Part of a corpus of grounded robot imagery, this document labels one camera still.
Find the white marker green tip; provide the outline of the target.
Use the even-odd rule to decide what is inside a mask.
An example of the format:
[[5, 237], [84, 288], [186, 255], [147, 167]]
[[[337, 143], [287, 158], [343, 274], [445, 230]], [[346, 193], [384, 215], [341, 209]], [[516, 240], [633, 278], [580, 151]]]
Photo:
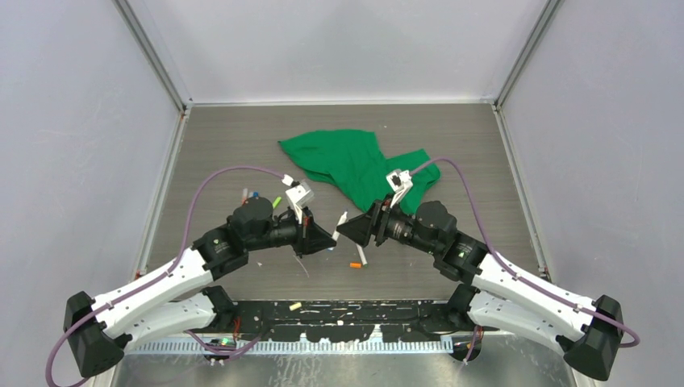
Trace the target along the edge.
[[364, 252], [363, 247], [360, 246], [360, 245], [357, 245], [356, 248], [357, 248], [358, 256], [359, 256], [359, 258], [360, 258], [360, 260], [361, 260], [361, 265], [362, 265], [362, 266], [366, 266], [366, 265], [368, 264], [368, 261], [367, 261], [367, 259], [366, 259], [366, 256], [365, 256], [365, 252]]

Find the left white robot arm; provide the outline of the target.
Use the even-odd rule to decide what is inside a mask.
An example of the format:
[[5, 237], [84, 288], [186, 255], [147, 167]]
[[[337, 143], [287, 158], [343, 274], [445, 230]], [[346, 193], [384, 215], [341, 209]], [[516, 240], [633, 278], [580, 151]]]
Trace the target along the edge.
[[231, 300], [211, 283], [245, 266], [250, 252], [282, 246], [304, 256], [335, 247], [336, 238], [308, 208], [276, 216], [268, 199], [251, 198], [185, 248], [180, 260], [108, 293], [75, 293], [66, 302], [64, 331], [80, 375], [105, 372], [126, 351], [163, 333], [230, 330]]

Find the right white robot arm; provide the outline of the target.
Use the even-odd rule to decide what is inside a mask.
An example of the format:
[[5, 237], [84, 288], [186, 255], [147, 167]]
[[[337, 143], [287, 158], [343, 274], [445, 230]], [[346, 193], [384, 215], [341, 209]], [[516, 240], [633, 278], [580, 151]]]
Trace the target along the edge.
[[607, 295], [593, 300], [525, 272], [459, 231], [441, 202], [425, 202], [408, 215], [376, 201], [336, 230], [362, 247], [392, 239], [432, 256], [434, 268], [459, 284], [447, 311], [456, 330], [509, 331], [548, 347], [588, 377], [608, 378], [624, 337], [621, 305]]

